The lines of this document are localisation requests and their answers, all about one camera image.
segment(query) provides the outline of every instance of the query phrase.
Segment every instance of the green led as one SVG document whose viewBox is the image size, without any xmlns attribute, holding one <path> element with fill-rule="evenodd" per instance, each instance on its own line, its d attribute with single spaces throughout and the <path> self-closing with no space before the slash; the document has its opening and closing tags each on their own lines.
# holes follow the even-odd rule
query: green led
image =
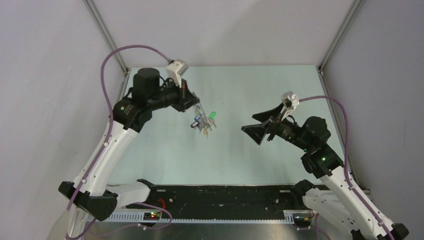
<svg viewBox="0 0 424 240">
<path fill-rule="evenodd" d="M 216 112 L 214 112 L 214 111 L 213 111 L 213 112 L 211 112 L 211 113 L 210 113 L 210 115 L 209 115 L 209 118 L 210 118 L 210 119 L 214 119 L 216 114 L 217 114 L 217 113 L 216 113 Z"/>
</svg>

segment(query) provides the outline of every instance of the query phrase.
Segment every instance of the white table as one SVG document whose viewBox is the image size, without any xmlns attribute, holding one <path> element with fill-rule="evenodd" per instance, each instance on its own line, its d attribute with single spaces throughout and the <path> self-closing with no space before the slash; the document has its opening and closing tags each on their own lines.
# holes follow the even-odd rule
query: white table
<svg viewBox="0 0 424 240">
<path fill-rule="evenodd" d="M 132 68 L 126 89 L 140 68 Z M 167 77 L 164 67 L 157 68 Z M 319 181 L 305 171 L 301 149 L 275 137 L 257 145 L 241 131 L 256 124 L 255 113 L 275 108 L 281 95 L 293 91 L 299 98 L 323 95 L 313 65 L 189 67 L 183 75 L 188 88 L 200 98 L 208 115 L 216 111 L 216 125 L 208 139 L 190 125 L 191 108 L 180 113 L 172 107 L 153 112 L 140 134 L 127 148 L 109 183 L 146 179 L 154 184 L 178 185 L 272 185 Z M 343 156 L 329 106 L 323 99 L 302 102 L 293 114 L 302 125 L 310 116 L 326 119 L 329 145 Z"/>
</svg>

